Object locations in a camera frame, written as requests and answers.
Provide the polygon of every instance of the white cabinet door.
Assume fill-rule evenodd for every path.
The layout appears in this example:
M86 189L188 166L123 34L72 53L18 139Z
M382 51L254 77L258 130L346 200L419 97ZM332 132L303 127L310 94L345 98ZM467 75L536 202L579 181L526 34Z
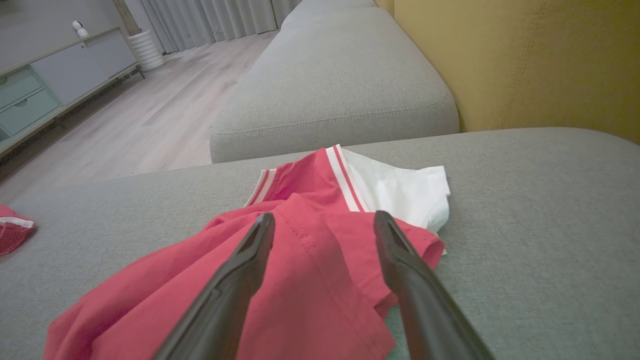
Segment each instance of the white cabinet door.
M98 66L111 78L136 63L129 45L116 29L85 41Z
M108 76L84 42L42 58L31 66L63 105L107 81Z

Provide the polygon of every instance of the curtain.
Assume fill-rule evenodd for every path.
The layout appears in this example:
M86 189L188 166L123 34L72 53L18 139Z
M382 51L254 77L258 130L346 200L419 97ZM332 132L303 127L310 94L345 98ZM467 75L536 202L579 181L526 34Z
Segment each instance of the curtain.
M166 53L276 30L301 0L142 0Z

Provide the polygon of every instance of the white plant pot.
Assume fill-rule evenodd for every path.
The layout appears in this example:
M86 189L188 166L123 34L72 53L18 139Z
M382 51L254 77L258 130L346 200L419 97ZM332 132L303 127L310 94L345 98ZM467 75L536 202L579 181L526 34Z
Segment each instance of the white plant pot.
M131 47L136 52L136 57L140 61L142 71L156 70L164 65L164 58L156 47L154 37L150 30L129 37Z

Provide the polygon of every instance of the wooden floor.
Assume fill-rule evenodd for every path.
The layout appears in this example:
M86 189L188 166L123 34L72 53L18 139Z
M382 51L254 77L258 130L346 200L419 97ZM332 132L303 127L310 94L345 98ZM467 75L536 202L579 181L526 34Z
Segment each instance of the wooden floor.
M0 203L51 188L211 163L210 128L277 31L171 54L2 160Z

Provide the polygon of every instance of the red fabric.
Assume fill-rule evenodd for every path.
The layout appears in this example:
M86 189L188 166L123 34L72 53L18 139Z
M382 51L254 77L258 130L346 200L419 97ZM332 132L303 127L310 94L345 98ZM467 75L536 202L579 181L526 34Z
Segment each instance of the red fabric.
M269 201L216 217L87 293L49 327L45 359L151 358L265 211L276 220L273 249L238 359L383 359L394 346L383 322L394 297L380 272L374 214L349 212L322 167L322 152L279 167ZM434 268L442 242L398 222Z
M14 224L12 223L13 218L26 220L31 222L31 225L25 227ZM36 224L33 220L16 215L8 206L0 204L0 256L9 254L22 245L35 227Z

